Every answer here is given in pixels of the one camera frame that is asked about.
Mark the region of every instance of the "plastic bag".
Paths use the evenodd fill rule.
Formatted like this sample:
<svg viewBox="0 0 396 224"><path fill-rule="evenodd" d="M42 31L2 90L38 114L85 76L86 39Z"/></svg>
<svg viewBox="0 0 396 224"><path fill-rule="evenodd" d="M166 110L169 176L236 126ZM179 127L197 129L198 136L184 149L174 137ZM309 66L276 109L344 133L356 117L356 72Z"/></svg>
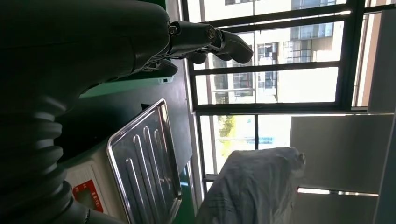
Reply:
<svg viewBox="0 0 396 224"><path fill-rule="evenodd" d="M196 223L288 224L304 168L304 155L295 148L232 152Z"/></svg>

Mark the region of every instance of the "black window frame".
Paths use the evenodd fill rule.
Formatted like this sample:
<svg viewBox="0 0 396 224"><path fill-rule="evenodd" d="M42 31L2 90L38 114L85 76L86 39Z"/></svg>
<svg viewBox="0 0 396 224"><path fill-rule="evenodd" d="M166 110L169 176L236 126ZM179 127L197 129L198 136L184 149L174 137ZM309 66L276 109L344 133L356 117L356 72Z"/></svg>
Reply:
<svg viewBox="0 0 396 224"><path fill-rule="evenodd" d="M182 0L183 17L189 20L187 0ZM301 114L301 113L364 113L366 110L352 108L352 97L354 91L354 79L357 70L360 36L362 30L363 16L367 14L380 13L383 10L396 9L396 5L382 5L368 7L364 0L347 0L346 4L330 5L317 8L303 8L290 10L288 12L253 15L239 18L222 19L216 21L204 21L214 27L226 27L223 30L241 33L262 29L287 28L301 25L312 25L335 21L344 21L344 33L341 47L341 59L337 62L310 62L292 64L274 64L264 66L242 66L236 68L215 68L205 70L194 70L193 64L188 62L188 74L190 76L191 99L193 110L197 116L198 146L200 150L200 163L202 169L202 181L204 192L207 192L206 183L214 182L217 175L205 172L205 161L203 158L203 143L201 130L201 116L212 115L254 115L255 117L255 148L259 146L259 114ZM350 11L350 14L336 13ZM290 20L266 24L255 24L261 21L275 21L284 18L295 19L312 15L334 14L332 16L314 17L301 20ZM291 69L312 69L321 67L338 67L339 78L337 81L336 101L334 103L295 103L295 104L230 104L230 105L198 105L196 76L214 74L233 74L243 72L266 72Z"/></svg>

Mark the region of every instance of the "metal screw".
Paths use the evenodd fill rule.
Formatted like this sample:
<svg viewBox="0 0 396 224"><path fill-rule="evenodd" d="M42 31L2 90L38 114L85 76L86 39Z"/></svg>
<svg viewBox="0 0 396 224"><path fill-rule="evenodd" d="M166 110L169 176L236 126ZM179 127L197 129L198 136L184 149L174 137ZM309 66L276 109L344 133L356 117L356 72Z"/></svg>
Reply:
<svg viewBox="0 0 396 224"><path fill-rule="evenodd" d="M169 26L168 31L170 34L176 34L177 33L177 27L176 26Z"/></svg>
<svg viewBox="0 0 396 224"><path fill-rule="evenodd" d="M215 36L216 36L216 31L214 30L214 28L210 28L210 29L208 30L208 37L209 37L209 39L213 39L213 38L215 38Z"/></svg>

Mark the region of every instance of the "stainless steel tray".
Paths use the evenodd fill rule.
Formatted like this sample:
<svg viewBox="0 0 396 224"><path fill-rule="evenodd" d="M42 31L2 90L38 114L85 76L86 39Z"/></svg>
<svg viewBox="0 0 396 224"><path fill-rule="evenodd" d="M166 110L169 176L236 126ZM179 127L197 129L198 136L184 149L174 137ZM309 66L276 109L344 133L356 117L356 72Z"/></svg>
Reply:
<svg viewBox="0 0 396 224"><path fill-rule="evenodd" d="M172 223L182 191L165 100L111 136L107 155L129 223Z"/></svg>

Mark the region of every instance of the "window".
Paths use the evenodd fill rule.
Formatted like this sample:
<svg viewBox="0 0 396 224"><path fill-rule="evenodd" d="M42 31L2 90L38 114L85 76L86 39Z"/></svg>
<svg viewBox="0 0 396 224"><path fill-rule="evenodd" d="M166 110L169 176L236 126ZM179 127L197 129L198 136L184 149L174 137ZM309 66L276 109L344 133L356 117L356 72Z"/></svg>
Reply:
<svg viewBox="0 0 396 224"><path fill-rule="evenodd" d="M283 44L287 63L311 62L312 40L288 41Z"/></svg>
<svg viewBox="0 0 396 224"><path fill-rule="evenodd" d="M240 73L233 75L234 89L246 89L253 88L253 74L252 73ZM236 97L250 97L253 96L253 89L247 91L236 91Z"/></svg>
<svg viewBox="0 0 396 224"><path fill-rule="evenodd" d="M306 40L333 36L334 23L315 24L308 26L292 27L292 40Z"/></svg>
<svg viewBox="0 0 396 224"><path fill-rule="evenodd" d="M278 43L258 44L257 60L259 65L278 64Z"/></svg>
<svg viewBox="0 0 396 224"><path fill-rule="evenodd" d="M246 3L246 2L251 2L253 0L225 0L225 4L226 6L229 5L235 5L235 4L239 4L239 3Z"/></svg>
<svg viewBox="0 0 396 224"><path fill-rule="evenodd" d="M217 56L213 56L213 67L214 68L225 68L225 67L227 67L227 62L221 60Z"/></svg>
<svg viewBox="0 0 396 224"><path fill-rule="evenodd" d="M292 10L335 5L336 0L292 0Z"/></svg>
<svg viewBox="0 0 396 224"><path fill-rule="evenodd" d="M258 75L258 87L264 89L264 95L276 95L278 85L278 72L266 71L260 72Z"/></svg>
<svg viewBox="0 0 396 224"><path fill-rule="evenodd" d="M228 89L228 77L226 74L214 75L214 86L216 90Z"/></svg>
<svg viewBox="0 0 396 224"><path fill-rule="evenodd" d="M216 104L229 104L228 92L216 92L215 93Z"/></svg>

